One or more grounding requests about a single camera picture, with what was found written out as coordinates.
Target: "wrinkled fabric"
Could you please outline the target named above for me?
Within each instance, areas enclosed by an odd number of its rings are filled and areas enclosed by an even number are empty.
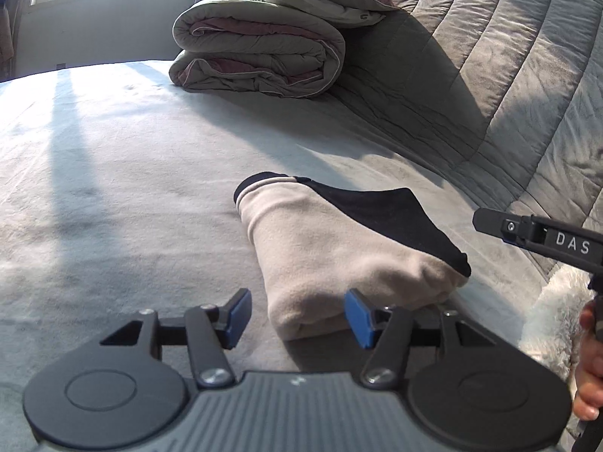
[[[197,3],[176,20],[174,39],[183,51],[170,78],[189,91],[309,98],[334,83],[346,53],[343,37],[324,20],[253,0]]]
[[[333,94],[477,205],[603,231],[603,2],[393,2]]]
[[[360,10],[348,6],[339,5],[330,0],[259,0],[297,8],[307,14],[315,15],[329,22],[338,29],[351,29],[354,27],[366,27],[375,25],[385,18],[384,14]]]

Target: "white bed sheet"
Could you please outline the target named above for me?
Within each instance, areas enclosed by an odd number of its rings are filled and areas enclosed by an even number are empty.
[[[229,354],[237,372],[360,368],[348,332],[285,347],[266,319],[232,200],[265,170],[354,190],[411,188],[468,253],[473,276],[455,302],[517,343],[544,280],[521,251],[474,232],[474,205],[447,182],[328,95],[191,94],[171,84],[169,66],[93,66],[0,86],[2,450],[34,445],[20,408],[28,380],[140,308],[177,316],[249,287],[254,315]],[[183,352],[166,359],[186,371]]]

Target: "pink comforter lining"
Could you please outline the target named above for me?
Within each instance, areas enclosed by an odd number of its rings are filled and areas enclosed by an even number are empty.
[[[287,35],[295,35],[298,37],[305,37],[306,39],[312,39],[314,41],[320,42],[323,46],[333,50],[330,46],[328,46],[319,36],[314,32],[308,31],[306,29],[302,29],[300,27],[295,27],[292,25],[283,25],[283,24],[272,24],[272,23],[263,23],[263,22],[252,22],[246,20],[237,20],[236,18],[207,18],[205,20],[200,20],[191,26],[191,35],[196,37],[202,36],[211,32],[231,32],[233,34],[240,35],[271,35],[271,34],[287,34]],[[185,86],[188,82],[189,76],[193,69],[194,64],[199,60],[193,60],[191,63],[180,72],[178,75],[178,79],[180,84]],[[307,73],[303,73],[295,76],[283,76],[278,75],[274,71],[268,68],[258,68],[251,64],[242,63],[240,61],[228,60],[224,58],[216,58],[216,59],[208,59],[208,60],[200,60],[205,61],[205,63],[209,64],[209,66],[214,69],[220,75],[224,77],[230,77],[237,74],[243,73],[257,73],[257,74],[265,74],[268,73],[273,76],[280,76],[287,85],[297,85],[303,83],[304,81],[314,81],[323,76],[323,72],[321,70],[315,70]]]
[[[289,34],[312,40],[321,39],[318,34],[293,25],[251,22],[231,17],[207,18],[191,26],[191,35],[198,37],[206,32],[232,32],[241,35]]]

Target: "blue gripper pad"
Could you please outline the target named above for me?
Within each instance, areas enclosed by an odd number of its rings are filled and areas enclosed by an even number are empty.
[[[251,292],[247,291],[233,309],[231,309],[228,327],[224,330],[227,343],[227,346],[224,348],[226,350],[233,349],[239,342],[240,336],[245,331],[247,323],[251,319],[252,306]]]
[[[372,321],[372,309],[367,307],[352,291],[344,296],[346,318],[358,344],[365,349],[374,348],[376,329]]]

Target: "circular base plate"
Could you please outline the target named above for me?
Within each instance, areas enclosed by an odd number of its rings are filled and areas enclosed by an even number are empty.
[[[422,370],[409,383],[408,402],[440,439],[481,452],[552,445],[571,408],[562,380],[529,357],[499,348],[456,351]]]
[[[165,428],[184,408],[182,377],[126,347],[77,351],[47,367],[23,393],[36,436],[77,450],[115,449]]]

